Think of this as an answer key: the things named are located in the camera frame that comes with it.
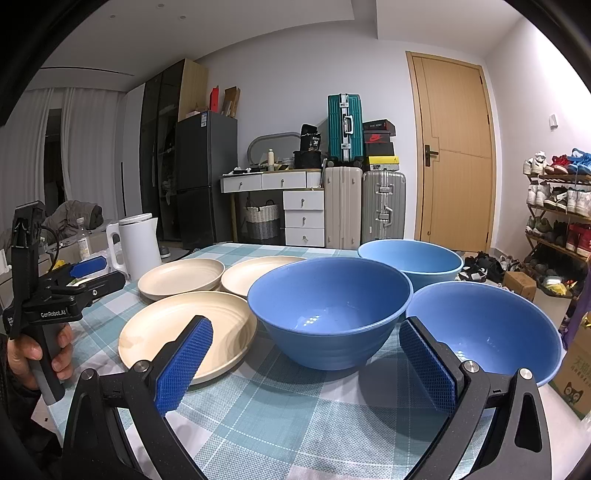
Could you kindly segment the person's left hand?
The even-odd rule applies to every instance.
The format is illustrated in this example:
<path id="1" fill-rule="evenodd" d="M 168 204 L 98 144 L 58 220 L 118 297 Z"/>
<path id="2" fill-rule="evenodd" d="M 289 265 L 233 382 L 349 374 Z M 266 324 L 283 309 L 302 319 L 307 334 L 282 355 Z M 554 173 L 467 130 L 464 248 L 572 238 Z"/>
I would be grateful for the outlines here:
<path id="1" fill-rule="evenodd" d="M 73 375 L 72 341 L 73 330 L 65 324 L 57 335 L 60 352 L 52 360 L 52 368 L 59 380 L 68 380 Z M 7 358 L 11 371 L 26 388 L 37 390 L 38 385 L 30 369 L 30 361 L 40 361 L 43 352 L 40 345 L 29 336 L 23 335 L 7 344 Z"/>

